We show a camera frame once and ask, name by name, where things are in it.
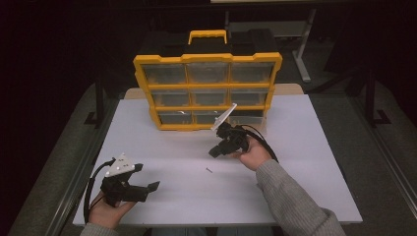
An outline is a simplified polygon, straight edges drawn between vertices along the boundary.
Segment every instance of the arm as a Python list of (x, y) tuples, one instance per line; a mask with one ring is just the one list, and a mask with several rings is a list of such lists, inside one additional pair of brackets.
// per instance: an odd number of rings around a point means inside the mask
[(332, 211), (317, 206), (258, 141), (253, 138), (248, 141), (247, 152), (231, 156), (256, 171), (269, 210), (284, 231), (289, 235), (344, 235)]
[(100, 193), (92, 201), (89, 213), (89, 223), (81, 233), (82, 236), (117, 236), (119, 235), (114, 229), (136, 203), (127, 202), (122, 205), (116, 204), (116, 207), (110, 206), (105, 202), (104, 194)]

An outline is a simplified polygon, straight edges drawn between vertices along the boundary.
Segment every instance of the small white object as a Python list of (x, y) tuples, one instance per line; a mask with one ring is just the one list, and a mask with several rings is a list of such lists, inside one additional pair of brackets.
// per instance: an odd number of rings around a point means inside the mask
[(236, 103), (232, 103), (232, 106), (229, 109), (227, 109), (225, 112), (223, 112), (223, 114), (221, 114), (219, 117), (215, 119), (215, 122), (211, 126), (211, 129), (215, 131), (221, 125), (221, 123), (223, 123), (227, 119), (227, 117), (229, 117), (230, 113), (232, 113), (236, 106)]
[(118, 174), (126, 173), (129, 171), (135, 170), (135, 165), (133, 165), (130, 159), (122, 153), (117, 157), (114, 163), (110, 166), (109, 170), (105, 173), (105, 177), (111, 177)]

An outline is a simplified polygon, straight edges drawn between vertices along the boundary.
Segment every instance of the white table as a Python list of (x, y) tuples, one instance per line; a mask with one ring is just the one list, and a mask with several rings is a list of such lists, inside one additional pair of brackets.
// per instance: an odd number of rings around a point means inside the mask
[[(308, 95), (276, 95), (267, 130), (266, 139), (281, 165), (319, 206), (333, 210), (341, 223), (362, 221)], [(160, 181), (158, 190), (129, 211), (121, 224), (273, 224), (255, 173), (238, 160), (209, 156), (219, 142), (213, 131), (158, 131), (145, 99), (121, 100), (95, 168), (124, 152), (144, 165), (132, 175), (131, 185)], [(104, 173), (96, 178), (92, 199)], [(83, 204), (74, 224), (84, 224)]]

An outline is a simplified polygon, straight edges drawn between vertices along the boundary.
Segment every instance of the gray sleeve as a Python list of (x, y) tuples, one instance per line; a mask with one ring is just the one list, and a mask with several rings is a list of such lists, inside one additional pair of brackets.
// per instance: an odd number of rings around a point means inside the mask
[(289, 235), (345, 235), (335, 214), (320, 208), (278, 162), (262, 164), (257, 180), (272, 216)]
[(116, 231), (102, 227), (97, 224), (87, 223), (86, 227), (84, 228), (83, 232), (81, 232), (81, 236), (118, 236), (119, 233)]

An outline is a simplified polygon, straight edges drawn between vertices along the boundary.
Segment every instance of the drawer organizer handle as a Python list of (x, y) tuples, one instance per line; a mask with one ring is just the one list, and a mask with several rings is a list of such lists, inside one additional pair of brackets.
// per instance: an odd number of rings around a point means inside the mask
[(188, 44), (191, 44), (193, 37), (223, 37), (224, 44), (227, 43), (227, 33), (224, 29), (217, 30), (192, 30), (188, 39)]

